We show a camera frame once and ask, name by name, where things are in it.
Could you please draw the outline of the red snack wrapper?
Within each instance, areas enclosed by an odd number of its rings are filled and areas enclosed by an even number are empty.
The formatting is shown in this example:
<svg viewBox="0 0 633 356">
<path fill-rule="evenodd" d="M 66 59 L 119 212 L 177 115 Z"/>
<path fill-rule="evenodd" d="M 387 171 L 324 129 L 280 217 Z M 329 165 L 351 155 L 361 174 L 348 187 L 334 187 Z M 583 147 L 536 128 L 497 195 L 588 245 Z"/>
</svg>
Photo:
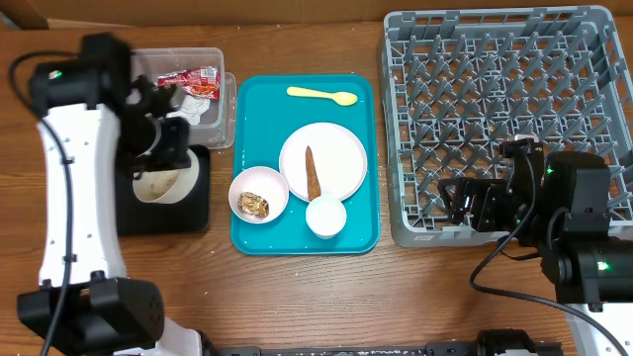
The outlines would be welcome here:
<svg viewBox="0 0 633 356">
<path fill-rule="evenodd" d="M 188 95 L 209 100 L 219 100 L 221 94 L 222 74 L 214 66 L 174 71 L 160 75 L 156 84 L 177 85 Z"/>
</svg>

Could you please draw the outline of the brown carrot stick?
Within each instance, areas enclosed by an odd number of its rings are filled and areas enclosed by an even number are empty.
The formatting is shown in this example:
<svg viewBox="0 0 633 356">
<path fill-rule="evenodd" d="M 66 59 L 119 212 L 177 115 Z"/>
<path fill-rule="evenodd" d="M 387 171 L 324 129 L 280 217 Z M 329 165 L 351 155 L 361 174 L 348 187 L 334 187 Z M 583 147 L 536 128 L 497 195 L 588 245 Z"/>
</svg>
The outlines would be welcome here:
<svg viewBox="0 0 633 356">
<path fill-rule="evenodd" d="M 312 149 L 307 146 L 306 147 L 306 172 L 307 172 L 307 183 L 308 183 L 308 198 L 311 202 L 312 200 L 318 198 L 321 195 L 320 183 L 317 178 L 317 170 L 314 161 L 314 156 Z"/>
</svg>

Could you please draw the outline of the white napkin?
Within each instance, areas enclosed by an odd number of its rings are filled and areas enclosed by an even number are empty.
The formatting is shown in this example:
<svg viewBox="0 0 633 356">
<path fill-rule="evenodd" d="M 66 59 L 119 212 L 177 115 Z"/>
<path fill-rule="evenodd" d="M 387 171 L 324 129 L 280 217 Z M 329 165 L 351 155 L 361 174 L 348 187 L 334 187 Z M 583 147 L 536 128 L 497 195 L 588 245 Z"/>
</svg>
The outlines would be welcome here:
<svg viewBox="0 0 633 356">
<path fill-rule="evenodd" d="M 191 126 L 198 125 L 201 117 L 210 108 L 211 100 L 186 95 L 180 108 L 167 114 L 167 118 L 179 117 L 185 119 Z"/>
</svg>

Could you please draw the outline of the cream green bowl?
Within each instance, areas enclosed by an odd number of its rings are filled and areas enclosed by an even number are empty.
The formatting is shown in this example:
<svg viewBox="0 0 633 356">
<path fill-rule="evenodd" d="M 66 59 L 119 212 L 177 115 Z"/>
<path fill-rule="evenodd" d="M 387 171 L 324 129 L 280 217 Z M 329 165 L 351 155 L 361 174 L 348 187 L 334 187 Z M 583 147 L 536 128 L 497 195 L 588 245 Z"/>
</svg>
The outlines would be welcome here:
<svg viewBox="0 0 633 356">
<path fill-rule="evenodd" d="M 192 149 L 187 150 L 188 168 L 137 173 L 133 181 L 135 196 L 148 204 L 175 204 L 193 190 L 200 173 L 200 163 Z"/>
</svg>

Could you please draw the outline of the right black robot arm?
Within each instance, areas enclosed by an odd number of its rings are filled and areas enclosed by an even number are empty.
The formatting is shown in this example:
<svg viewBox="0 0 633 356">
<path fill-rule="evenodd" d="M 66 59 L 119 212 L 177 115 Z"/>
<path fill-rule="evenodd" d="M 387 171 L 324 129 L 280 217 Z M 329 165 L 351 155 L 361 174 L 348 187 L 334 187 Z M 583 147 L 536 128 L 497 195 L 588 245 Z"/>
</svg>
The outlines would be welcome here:
<svg viewBox="0 0 633 356">
<path fill-rule="evenodd" d="M 518 147 L 503 155 L 513 161 L 507 180 L 463 177 L 438 184 L 452 223 L 470 215 L 475 231 L 506 233 L 472 272 L 471 287 L 564 312 L 578 351 L 586 355 L 631 354 L 632 242 L 608 232 L 610 172 L 604 160 Z M 512 240 L 533 248 L 554 299 L 477 283 Z"/>
</svg>

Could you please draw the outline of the brown food scrap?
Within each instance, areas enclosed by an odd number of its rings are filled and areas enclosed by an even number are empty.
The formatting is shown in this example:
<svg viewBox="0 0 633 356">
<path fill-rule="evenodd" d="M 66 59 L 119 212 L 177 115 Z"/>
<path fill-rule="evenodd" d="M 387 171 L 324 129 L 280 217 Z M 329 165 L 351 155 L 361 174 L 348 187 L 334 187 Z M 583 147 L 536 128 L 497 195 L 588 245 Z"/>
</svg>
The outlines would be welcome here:
<svg viewBox="0 0 633 356">
<path fill-rule="evenodd" d="M 258 219 L 267 218 L 269 215 L 268 202 L 251 192 L 241 192 L 238 195 L 237 205 L 241 212 Z"/>
</svg>

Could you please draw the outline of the pink bowl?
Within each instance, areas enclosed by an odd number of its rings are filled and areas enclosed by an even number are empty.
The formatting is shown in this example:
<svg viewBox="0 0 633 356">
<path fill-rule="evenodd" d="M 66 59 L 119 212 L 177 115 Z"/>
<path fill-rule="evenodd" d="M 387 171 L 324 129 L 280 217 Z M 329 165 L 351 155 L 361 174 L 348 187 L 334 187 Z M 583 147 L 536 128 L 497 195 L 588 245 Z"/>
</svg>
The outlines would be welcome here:
<svg viewBox="0 0 633 356">
<path fill-rule="evenodd" d="M 241 212 L 237 205 L 241 192 L 251 192 L 269 204 L 267 218 L 258 219 Z M 255 166 L 239 173 L 231 182 L 228 202 L 233 213 L 247 223 L 270 223 L 281 216 L 289 201 L 289 188 L 282 175 L 269 167 Z"/>
</svg>

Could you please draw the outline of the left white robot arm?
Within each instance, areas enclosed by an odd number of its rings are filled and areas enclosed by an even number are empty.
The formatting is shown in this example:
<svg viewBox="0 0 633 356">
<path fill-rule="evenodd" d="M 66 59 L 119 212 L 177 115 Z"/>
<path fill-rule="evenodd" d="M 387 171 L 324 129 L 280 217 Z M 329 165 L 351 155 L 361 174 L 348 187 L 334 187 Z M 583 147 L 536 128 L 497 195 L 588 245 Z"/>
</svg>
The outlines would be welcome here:
<svg viewBox="0 0 633 356">
<path fill-rule="evenodd" d="M 180 197 L 134 201 L 129 216 L 156 227 L 206 214 L 210 157 L 189 145 L 175 85 L 133 76 L 133 52 L 117 37 L 87 35 L 79 52 L 41 50 L 21 103 L 36 117 L 45 152 L 46 246 L 39 286 L 17 299 L 20 322 L 42 353 L 212 355 L 200 330 L 170 319 L 157 286 L 131 279 L 119 244 L 117 174 L 129 182 L 184 173 Z"/>
</svg>

